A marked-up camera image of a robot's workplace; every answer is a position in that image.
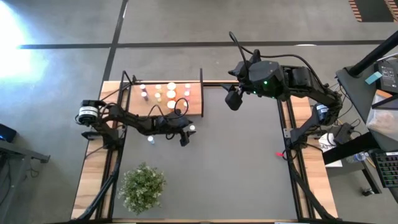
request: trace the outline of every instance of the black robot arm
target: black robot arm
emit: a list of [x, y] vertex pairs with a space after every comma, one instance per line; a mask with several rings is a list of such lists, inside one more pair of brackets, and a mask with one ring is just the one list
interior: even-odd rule
[[236, 68], [228, 72], [239, 82], [224, 85], [228, 91], [225, 102], [232, 110], [238, 110], [242, 104], [243, 93], [266, 96], [286, 101], [290, 96], [314, 99], [318, 103], [312, 109], [312, 116], [300, 128], [290, 131], [289, 147], [307, 142], [310, 133], [320, 125], [331, 125], [342, 107], [341, 95], [322, 85], [319, 79], [307, 67], [279, 65], [278, 62], [262, 61], [259, 50], [253, 52], [248, 61], [239, 62]]
[[[108, 109], [109, 112], [106, 117], [102, 118], [105, 109]], [[186, 146], [189, 143], [189, 136], [195, 133], [195, 131], [184, 132], [183, 129], [192, 124], [192, 121], [182, 116], [181, 110], [177, 109], [175, 112], [173, 111], [164, 116], [140, 117], [124, 111], [117, 104], [106, 104], [100, 100], [83, 100], [77, 120], [82, 125], [93, 127], [103, 137], [105, 148], [120, 144], [118, 130], [110, 128], [107, 125], [108, 121], [117, 121], [127, 126], [132, 126], [139, 133], [146, 136], [179, 134], [181, 135], [181, 146]]]

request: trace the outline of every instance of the green plant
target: green plant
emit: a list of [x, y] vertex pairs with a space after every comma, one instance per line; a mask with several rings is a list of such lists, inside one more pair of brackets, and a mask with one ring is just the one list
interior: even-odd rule
[[155, 205], [160, 206], [158, 199], [165, 184], [163, 172], [143, 162], [138, 169], [124, 173], [118, 197], [124, 200], [123, 206], [138, 215]]

